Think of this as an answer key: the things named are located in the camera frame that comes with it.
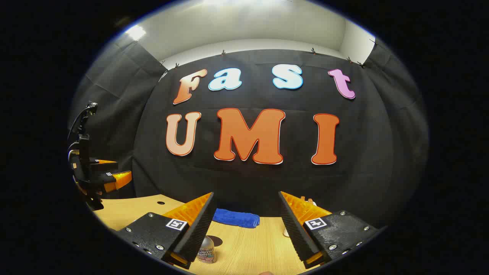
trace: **white wall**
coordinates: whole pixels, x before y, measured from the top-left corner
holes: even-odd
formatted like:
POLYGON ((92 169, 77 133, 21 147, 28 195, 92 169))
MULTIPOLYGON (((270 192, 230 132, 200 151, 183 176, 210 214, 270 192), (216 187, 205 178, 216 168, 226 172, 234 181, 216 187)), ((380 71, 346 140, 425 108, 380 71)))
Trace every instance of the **white wall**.
POLYGON ((163 65, 167 69, 173 69, 175 67, 175 63, 179 63, 179 65, 183 65, 202 58, 219 55, 222 53, 222 50, 225 50, 226 53, 230 53, 235 51, 254 50, 254 49, 291 49, 291 50, 310 51, 311 48, 314 48, 316 53, 327 54, 342 59, 346 59, 346 57, 337 50, 329 49, 323 46, 312 45, 304 42, 281 40, 281 39, 242 39, 242 40, 232 40, 232 41, 224 41, 224 42, 219 42, 214 44, 207 44, 204 46, 186 50, 165 58, 164 59, 165 63, 163 63, 163 65))
POLYGON ((353 62, 364 63, 374 48, 375 37, 355 23, 346 20, 345 36, 340 47, 340 53, 350 57, 353 62))

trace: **pink letter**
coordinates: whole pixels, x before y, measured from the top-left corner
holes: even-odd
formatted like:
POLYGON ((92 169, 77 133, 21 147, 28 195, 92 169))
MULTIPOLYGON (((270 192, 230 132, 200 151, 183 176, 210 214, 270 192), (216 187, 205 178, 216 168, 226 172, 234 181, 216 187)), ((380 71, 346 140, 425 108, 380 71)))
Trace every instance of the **pink letter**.
POLYGON ((355 92, 350 91, 348 89, 348 86, 346 85, 346 82, 350 81, 350 78, 346 75, 343 75, 341 70, 339 69, 334 69, 328 71, 328 74, 334 78, 334 82, 336 83, 336 88, 338 88, 338 92, 346 97, 347 99, 354 99, 355 98, 355 92))

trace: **black fabric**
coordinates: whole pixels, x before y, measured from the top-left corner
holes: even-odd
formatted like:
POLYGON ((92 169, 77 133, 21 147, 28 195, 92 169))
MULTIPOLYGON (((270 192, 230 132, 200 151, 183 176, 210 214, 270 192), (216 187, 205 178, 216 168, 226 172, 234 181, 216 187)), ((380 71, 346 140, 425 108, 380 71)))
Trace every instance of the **black fabric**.
MULTIPOLYGON (((127 34, 107 44, 82 78, 73 97, 68 128, 88 101, 98 103, 90 116, 90 156, 114 160, 132 170, 134 136, 147 99, 166 68, 127 34)), ((102 198, 135 197, 133 181, 102 198)))
MULTIPOLYGON (((137 196, 162 193, 188 202, 214 191, 218 208, 279 216, 276 196, 284 191, 313 198, 329 211, 347 210, 380 228, 397 213, 417 186, 427 156, 427 125, 421 98, 411 77, 389 52, 376 47, 366 68, 332 56, 294 50, 251 50, 197 60, 170 70, 148 99, 134 141, 133 178, 137 196), (295 64, 302 69, 304 84, 297 90, 278 89, 273 66, 295 64), (217 71, 239 68, 242 85, 235 90, 210 91, 217 71), (173 105, 179 80, 201 69, 192 97, 173 105), (356 98, 338 92, 328 71, 340 69, 349 76, 348 87, 356 98), (248 126, 261 110, 276 108, 286 113, 280 130, 280 165, 216 160, 221 122, 216 112, 238 108, 248 126), (172 155, 165 146, 166 117, 198 111, 193 151, 172 155), (314 114, 339 118, 334 152, 337 162, 314 165, 317 124, 314 114)), ((185 141, 186 121, 178 124, 177 142, 185 141)))

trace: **ceiling light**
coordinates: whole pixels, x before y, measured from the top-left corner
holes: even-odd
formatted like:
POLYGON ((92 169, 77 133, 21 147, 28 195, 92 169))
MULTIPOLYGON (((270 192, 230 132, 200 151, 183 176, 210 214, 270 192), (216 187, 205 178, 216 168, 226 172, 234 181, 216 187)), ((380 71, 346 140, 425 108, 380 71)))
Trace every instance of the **ceiling light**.
POLYGON ((128 29, 126 33, 129 34, 129 36, 131 36, 134 40, 139 40, 143 35, 146 34, 144 29, 138 25, 135 25, 132 28, 128 29))

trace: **blue towel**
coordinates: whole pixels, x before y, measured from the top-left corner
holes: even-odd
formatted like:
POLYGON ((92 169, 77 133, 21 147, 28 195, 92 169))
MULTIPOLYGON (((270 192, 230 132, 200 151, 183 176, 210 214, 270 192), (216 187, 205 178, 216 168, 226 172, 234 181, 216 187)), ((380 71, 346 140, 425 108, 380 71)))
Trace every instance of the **blue towel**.
POLYGON ((244 228, 255 228, 260 224, 260 216, 251 213, 232 212, 224 209, 216 209, 213 221, 239 226, 244 228))

